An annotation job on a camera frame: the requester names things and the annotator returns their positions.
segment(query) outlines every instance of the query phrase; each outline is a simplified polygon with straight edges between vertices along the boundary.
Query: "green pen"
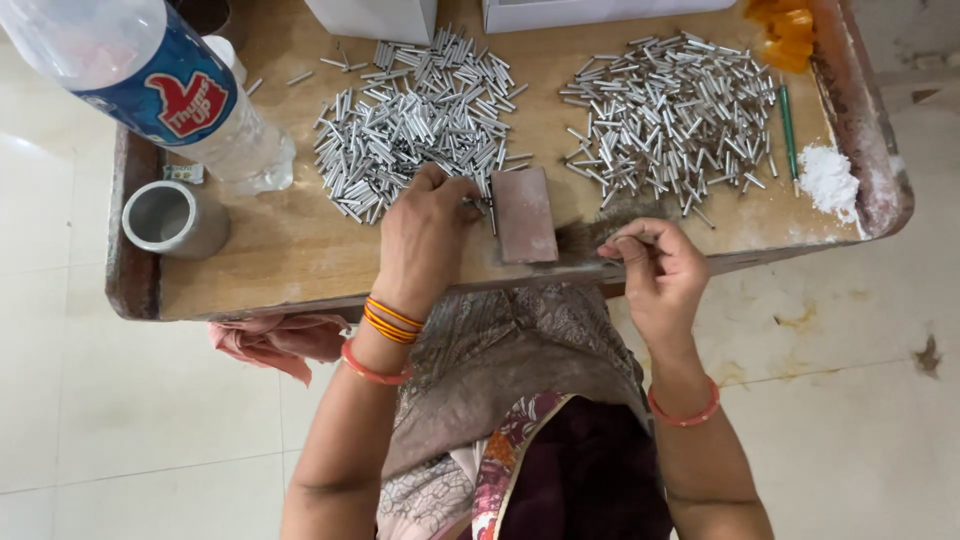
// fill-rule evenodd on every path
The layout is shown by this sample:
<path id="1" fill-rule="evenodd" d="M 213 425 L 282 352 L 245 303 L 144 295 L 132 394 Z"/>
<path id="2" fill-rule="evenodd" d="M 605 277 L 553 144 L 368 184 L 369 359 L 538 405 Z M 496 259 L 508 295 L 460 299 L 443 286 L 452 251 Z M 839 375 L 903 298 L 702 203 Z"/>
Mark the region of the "green pen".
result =
<path id="1" fill-rule="evenodd" d="M 793 179 L 793 194 L 800 197 L 800 185 L 798 180 L 800 176 L 797 173 L 797 146 L 793 140 L 793 115 L 790 113 L 790 93 L 783 82 L 783 74 L 780 73 L 780 118 L 783 120 L 783 137 L 786 139 L 786 158 L 790 164 L 790 177 Z"/>

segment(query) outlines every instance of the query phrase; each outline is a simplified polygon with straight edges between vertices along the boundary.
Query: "metal cup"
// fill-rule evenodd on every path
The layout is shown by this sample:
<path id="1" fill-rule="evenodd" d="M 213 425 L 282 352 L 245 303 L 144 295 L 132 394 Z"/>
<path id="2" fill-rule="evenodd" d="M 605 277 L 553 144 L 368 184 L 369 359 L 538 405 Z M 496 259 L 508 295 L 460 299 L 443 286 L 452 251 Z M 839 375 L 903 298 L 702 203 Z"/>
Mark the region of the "metal cup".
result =
<path id="1" fill-rule="evenodd" d="M 142 250 L 199 260 L 227 243 L 230 218 L 220 201 L 164 180 L 136 190 L 123 208 L 123 230 Z"/>

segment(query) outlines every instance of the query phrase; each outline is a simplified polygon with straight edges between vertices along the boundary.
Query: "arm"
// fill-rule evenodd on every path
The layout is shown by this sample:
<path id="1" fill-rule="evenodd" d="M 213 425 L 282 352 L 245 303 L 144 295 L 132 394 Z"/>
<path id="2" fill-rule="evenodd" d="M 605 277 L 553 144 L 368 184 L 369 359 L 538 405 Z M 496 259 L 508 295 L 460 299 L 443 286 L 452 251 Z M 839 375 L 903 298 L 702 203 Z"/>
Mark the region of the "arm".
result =
<path id="1" fill-rule="evenodd" d="M 391 206 L 381 226 L 380 274 L 371 296 L 425 320 L 459 274 L 461 246 L 479 213 L 461 205 L 479 197 L 466 178 L 447 179 L 427 163 Z M 366 321 L 353 356 L 384 375 L 403 370 L 410 347 Z M 373 538 L 380 470 L 396 412 L 396 388 L 370 382 L 341 363 L 324 392 L 283 503 L 283 540 Z"/>
<path id="2" fill-rule="evenodd" d="M 622 258 L 631 317 L 650 350 L 652 387 L 664 413 L 690 418 L 710 402 L 693 341 L 693 319 L 709 279 L 707 259 L 669 221 L 638 219 L 599 255 Z M 773 538 L 747 456 L 721 408 L 706 422 L 678 428 L 655 416 L 660 471 L 682 538 Z"/>

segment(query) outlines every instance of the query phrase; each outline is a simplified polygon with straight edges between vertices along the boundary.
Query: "pink cloth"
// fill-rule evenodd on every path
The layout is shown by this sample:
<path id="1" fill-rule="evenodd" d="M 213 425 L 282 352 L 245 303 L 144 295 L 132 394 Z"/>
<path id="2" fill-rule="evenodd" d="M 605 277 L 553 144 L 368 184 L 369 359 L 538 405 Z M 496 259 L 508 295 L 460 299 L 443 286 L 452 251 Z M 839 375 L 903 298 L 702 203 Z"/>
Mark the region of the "pink cloth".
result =
<path id="1" fill-rule="evenodd" d="M 283 315 L 255 317 L 245 321 L 208 323 L 210 343 L 238 360 L 259 367 L 272 366 L 310 385 L 313 375 L 306 358 L 332 362 L 340 357 L 350 325 L 340 315 Z"/>

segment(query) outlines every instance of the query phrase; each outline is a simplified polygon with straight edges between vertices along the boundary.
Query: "orange plastic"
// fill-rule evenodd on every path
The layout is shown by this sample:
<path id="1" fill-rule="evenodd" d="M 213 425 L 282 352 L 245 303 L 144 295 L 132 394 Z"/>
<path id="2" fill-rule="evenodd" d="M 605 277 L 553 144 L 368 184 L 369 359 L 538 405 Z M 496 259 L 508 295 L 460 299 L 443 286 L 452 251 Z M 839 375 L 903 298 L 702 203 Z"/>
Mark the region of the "orange plastic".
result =
<path id="1" fill-rule="evenodd" d="M 751 0 L 744 16 L 766 26 L 765 61 L 798 73 L 806 69 L 815 39 L 807 0 Z"/>

